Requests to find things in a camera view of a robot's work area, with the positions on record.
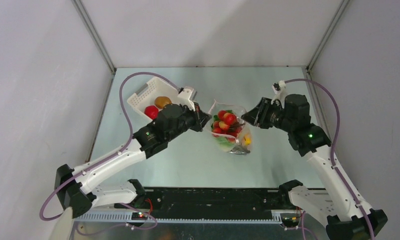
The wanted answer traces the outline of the yellow toy lemon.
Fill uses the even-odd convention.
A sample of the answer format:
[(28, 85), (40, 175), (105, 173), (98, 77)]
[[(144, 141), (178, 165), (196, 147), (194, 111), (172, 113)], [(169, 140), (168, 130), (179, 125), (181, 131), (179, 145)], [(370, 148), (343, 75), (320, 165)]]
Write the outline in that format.
[(243, 140), (242, 140), (242, 145), (243, 146), (249, 146), (250, 144), (251, 144), (251, 135), (248, 133), (248, 134), (245, 134), (244, 135), (244, 137), (243, 137)]

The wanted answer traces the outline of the green toy lettuce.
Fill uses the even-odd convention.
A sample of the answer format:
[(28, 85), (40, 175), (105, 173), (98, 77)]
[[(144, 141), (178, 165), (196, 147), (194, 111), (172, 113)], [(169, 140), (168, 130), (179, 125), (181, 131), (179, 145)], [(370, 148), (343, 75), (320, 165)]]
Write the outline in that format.
[(224, 152), (231, 151), (236, 145), (236, 140), (233, 137), (216, 136), (214, 140), (218, 147)]

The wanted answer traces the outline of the clear zip top bag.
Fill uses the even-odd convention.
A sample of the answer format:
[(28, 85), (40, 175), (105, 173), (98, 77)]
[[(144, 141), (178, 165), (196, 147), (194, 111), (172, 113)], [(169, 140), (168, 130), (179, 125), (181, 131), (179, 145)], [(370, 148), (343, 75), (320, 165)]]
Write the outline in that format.
[[(222, 131), (219, 128), (219, 121), (224, 121), (224, 120), (219, 120), (217, 117), (217, 113), (222, 110), (227, 111), (227, 113), (232, 113), (237, 117), (237, 122), (231, 125), (228, 131)], [(234, 138), (236, 140), (236, 145), (243, 146), (242, 140), (245, 134), (250, 134), (252, 141), (251, 131), (247, 123), (241, 119), (241, 115), (243, 115), (244, 113), (246, 113), (246, 109), (240, 105), (226, 104), (214, 101), (211, 108), (208, 110), (208, 114), (211, 115), (211, 119), (207, 122), (206, 126), (204, 127), (204, 130), (207, 131), (212, 136), (212, 140), (214, 142), (215, 142), (214, 137), (223, 136), (227, 138)], [(252, 142), (249, 146), (243, 146), (243, 147), (247, 147), (251, 151)]]

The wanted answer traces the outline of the grey toy fish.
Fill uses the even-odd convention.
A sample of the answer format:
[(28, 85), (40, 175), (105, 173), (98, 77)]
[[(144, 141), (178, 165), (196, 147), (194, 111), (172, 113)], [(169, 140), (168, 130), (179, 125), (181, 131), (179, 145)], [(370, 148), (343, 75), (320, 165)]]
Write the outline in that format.
[(236, 145), (231, 150), (228, 151), (228, 153), (236, 155), (246, 155), (249, 154), (250, 152), (251, 151), (247, 147), (241, 145)]

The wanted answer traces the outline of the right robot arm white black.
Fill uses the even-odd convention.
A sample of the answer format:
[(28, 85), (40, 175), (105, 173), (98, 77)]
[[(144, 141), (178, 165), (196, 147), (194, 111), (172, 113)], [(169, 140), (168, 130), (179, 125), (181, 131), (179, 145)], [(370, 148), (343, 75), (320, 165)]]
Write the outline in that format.
[(328, 196), (311, 193), (298, 180), (279, 186), (281, 207), (301, 208), (325, 227), (331, 240), (373, 240), (387, 223), (381, 209), (363, 198), (335, 158), (324, 130), (311, 122), (310, 104), (304, 95), (289, 94), (284, 101), (263, 97), (241, 116), (261, 129), (277, 128), (288, 134), (293, 148), (316, 171)]

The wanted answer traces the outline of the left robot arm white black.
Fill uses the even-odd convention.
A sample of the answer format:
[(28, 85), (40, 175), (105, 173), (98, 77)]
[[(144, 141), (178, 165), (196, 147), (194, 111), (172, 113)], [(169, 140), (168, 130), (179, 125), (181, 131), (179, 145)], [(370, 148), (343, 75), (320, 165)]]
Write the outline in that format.
[(146, 202), (145, 190), (136, 179), (118, 186), (101, 186), (121, 170), (165, 150), (170, 141), (188, 130), (202, 132), (212, 116), (203, 112), (198, 103), (168, 104), (130, 137), (130, 143), (116, 149), (105, 159), (97, 159), (75, 168), (64, 164), (56, 170), (54, 189), (63, 209), (72, 208), (75, 219), (90, 209), (110, 204), (130, 204), (140, 208)]

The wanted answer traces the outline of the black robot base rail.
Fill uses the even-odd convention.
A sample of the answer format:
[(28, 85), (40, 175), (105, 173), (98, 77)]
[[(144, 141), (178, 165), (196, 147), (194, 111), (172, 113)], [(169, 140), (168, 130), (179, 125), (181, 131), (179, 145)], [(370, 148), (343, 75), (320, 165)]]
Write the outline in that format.
[(288, 192), (298, 186), (295, 179), (278, 188), (144, 187), (128, 205), (155, 218), (264, 220), (277, 210), (294, 210)]

